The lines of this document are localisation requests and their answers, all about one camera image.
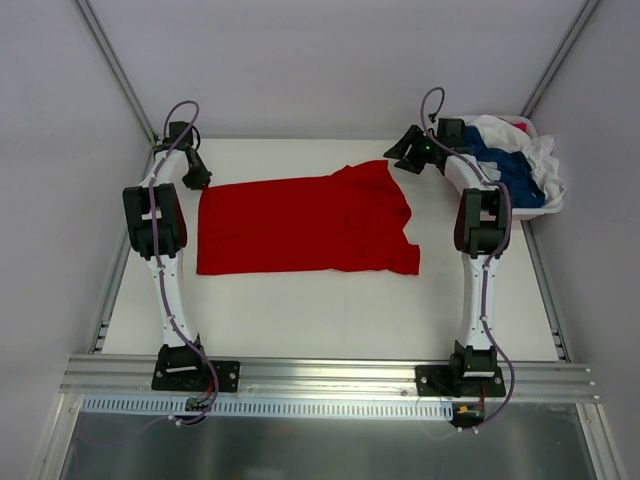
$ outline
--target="red t-shirt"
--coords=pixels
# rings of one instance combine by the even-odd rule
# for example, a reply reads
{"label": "red t-shirt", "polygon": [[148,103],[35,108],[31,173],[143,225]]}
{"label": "red t-shirt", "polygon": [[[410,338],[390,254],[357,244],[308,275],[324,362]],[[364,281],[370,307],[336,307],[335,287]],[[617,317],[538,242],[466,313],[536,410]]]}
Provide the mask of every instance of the red t-shirt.
{"label": "red t-shirt", "polygon": [[209,188],[200,198],[197,273],[417,275],[420,249],[403,232],[410,217],[386,160],[323,177]]}

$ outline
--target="gray floor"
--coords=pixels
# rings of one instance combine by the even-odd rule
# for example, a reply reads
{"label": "gray floor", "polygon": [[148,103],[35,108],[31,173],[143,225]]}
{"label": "gray floor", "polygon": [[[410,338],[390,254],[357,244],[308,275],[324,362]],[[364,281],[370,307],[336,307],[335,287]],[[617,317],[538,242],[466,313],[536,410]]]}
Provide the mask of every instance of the gray floor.
{"label": "gray floor", "polygon": [[82,479],[595,479],[575,407],[511,405],[479,435],[446,423],[82,414],[65,473]]}

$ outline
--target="perforated metal strip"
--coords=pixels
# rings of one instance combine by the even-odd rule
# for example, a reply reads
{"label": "perforated metal strip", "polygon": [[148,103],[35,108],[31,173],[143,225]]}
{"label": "perforated metal strip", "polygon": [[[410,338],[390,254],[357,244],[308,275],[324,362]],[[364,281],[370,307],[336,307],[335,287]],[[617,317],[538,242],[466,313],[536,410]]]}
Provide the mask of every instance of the perforated metal strip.
{"label": "perforated metal strip", "polygon": [[[187,412],[187,397],[144,395],[85,395],[82,411],[135,415]],[[363,418],[395,420],[451,420],[450,402],[279,400],[219,397],[211,415],[234,417]]]}

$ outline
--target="white table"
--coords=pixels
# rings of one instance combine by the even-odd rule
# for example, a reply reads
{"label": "white table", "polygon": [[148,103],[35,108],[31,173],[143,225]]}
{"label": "white table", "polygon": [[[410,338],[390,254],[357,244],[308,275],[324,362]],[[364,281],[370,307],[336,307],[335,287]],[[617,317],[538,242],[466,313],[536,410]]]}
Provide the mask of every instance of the white table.
{"label": "white table", "polygon": [[[330,174],[381,158],[387,141],[204,140],[212,185]],[[447,359],[462,318],[463,271],[453,246],[459,196],[433,167],[390,168],[412,210],[405,228],[421,249],[420,275],[336,271],[198,276],[200,194],[178,195],[188,226],[187,305],[209,355]],[[513,360],[558,359],[522,228],[514,223],[495,294],[495,336]],[[161,346],[159,306],[142,258],[131,252],[103,353],[151,354]]]}

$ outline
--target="white wall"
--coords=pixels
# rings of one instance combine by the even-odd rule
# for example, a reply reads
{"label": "white wall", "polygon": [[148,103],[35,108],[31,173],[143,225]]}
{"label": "white wall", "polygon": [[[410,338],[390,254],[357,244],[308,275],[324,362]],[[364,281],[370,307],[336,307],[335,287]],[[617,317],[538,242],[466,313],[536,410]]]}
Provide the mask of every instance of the white wall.
{"label": "white wall", "polygon": [[640,478],[640,2],[606,0],[533,120],[557,136],[565,209],[534,224],[575,360],[590,362]]}
{"label": "white wall", "polygon": [[26,478],[147,147],[69,0],[0,2],[0,471]]}
{"label": "white wall", "polygon": [[445,112],[520,112],[583,0],[93,0],[156,129],[176,101],[207,136],[395,137]]}

